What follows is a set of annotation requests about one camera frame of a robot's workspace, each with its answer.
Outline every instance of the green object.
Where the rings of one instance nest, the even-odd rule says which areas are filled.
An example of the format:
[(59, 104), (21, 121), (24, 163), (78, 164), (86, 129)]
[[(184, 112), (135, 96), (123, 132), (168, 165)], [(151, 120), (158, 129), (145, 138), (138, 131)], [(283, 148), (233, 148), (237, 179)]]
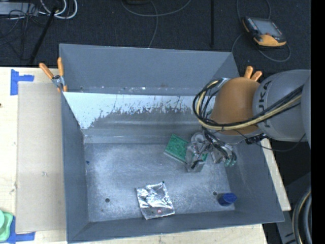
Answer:
[[(183, 163), (186, 163), (186, 145), (188, 142), (175, 134), (172, 134), (165, 148), (165, 154)], [(202, 160), (207, 159), (208, 154), (201, 156)]]
[(10, 236), (10, 225), (13, 215), (0, 210), (0, 241), (6, 241)]

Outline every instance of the wooden table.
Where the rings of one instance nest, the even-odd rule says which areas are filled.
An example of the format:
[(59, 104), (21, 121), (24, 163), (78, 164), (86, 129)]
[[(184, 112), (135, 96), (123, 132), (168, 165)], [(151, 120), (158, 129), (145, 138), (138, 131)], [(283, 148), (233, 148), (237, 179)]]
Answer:
[[(10, 95), (11, 69), (20, 75), (31, 74), (35, 76), (33, 82), (51, 83), (48, 77), (39, 68), (11, 68), (0, 67), (0, 209), (16, 214), (16, 177), (17, 177), (17, 117), (18, 95)], [(57, 69), (51, 69), (56, 75)], [(271, 147), (269, 141), (262, 141), (266, 147)], [(283, 182), (274, 160), (273, 152), (265, 150), (267, 163), (274, 181), (282, 210), (291, 210)], [(65, 230), (37, 231), (35, 240), (28, 243), (66, 243)], [(237, 226), (211, 230), (173, 233), (165, 235), (123, 238), (90, 243), (267, 243), (261, 224)]]

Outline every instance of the blue tape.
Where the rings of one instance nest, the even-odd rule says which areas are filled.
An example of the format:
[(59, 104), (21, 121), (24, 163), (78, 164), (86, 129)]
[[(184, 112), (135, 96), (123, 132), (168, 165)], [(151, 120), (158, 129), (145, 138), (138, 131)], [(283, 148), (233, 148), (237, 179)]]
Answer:
[(19, 81), (34, 81), (33, 75), (22, 75), (19, 76), (19, 72), (11, 70), (11, 81), (10, 81), (10, 95), (18, 94), (18, 82)]
[(10, 243), (15, 244), (18, 241), (33, 241), (35, 239), (35, 232), (16, 234), (16, 217), (13, 216), (12, 222), (10, 224), (10, 235), (5, 242), (0, 243)]

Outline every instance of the gray bin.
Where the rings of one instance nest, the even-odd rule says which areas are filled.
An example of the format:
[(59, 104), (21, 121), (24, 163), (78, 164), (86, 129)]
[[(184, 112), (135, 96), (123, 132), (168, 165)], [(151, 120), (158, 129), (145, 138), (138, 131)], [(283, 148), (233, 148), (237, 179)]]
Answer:
[[(234, 147), (234, 167), (199, 173), (164, 155), (172, 134), (200, 130), (192, 100), (238, 77), (229, 52), (60, 44), (67, 240), (70, 243), (284, 220), (262, 148)], [(165, 182), (175, 214), (146, 220), (136, 188)], [(221, 206), (215, 195), (238, 200)]]

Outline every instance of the yellow cable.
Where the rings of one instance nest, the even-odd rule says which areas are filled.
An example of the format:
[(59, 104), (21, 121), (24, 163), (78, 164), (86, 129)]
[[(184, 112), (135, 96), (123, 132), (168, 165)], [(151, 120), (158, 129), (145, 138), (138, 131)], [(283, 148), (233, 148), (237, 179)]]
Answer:
[[(218, 82), (218, 80), (216, 81), (213, 81), (211, 84), (209, 84), (207, 86), (207, 88), (209, 88), (210, 86), (216, 84)], [(204, 91), (199, 99), (198, 99), (198, 103), (197, 103), (197, 106), (196, 106), (196, 112), (199, 113), (199, 110), (200, 110), (200, 104), (201, 104), (201, 101), (202, 99), (204, 98), (206, 94), (206, 91)], [(290, 105), (292, 105), (294, 102), (298, 101), (299, 99), (301, 98), (301, 95), (295, 97), (294, 99), (290, 100), (289, 102), (285, 103), (284, 105), (282, 105), (281, 107), (278, 107), (272, 111), (270, 111), (269, 113), (263, 115), (263, 116), (260, 116), (254, 120), (251, 120), (251, 121), (248, 121), (248, 122), (245, 122), (243, 124), (239, 124), (239, 125), (234, 125), (234, 126), (229, 126), (229, 127), (223, 127), (223, 126), (213, 126), (213, 125), (207, 125), (205, 124), (203, 121), (199, 120), (199, 123), (205, 127), (205, 128), (208, 128), (208, 129), (213, 129), (213, 130), (234, 130), (234, 129), (240, 129), (240, 128), (244, 128), (244, 127), (247, 127), (247, 126), (250, 126), (250, 125), (253, 125), (253, 124), (256, 124), (256, 123), (259, 123), (279, 112), (281, 112), (282, 110), (286, 109), (287, 107), (289, 107)]]

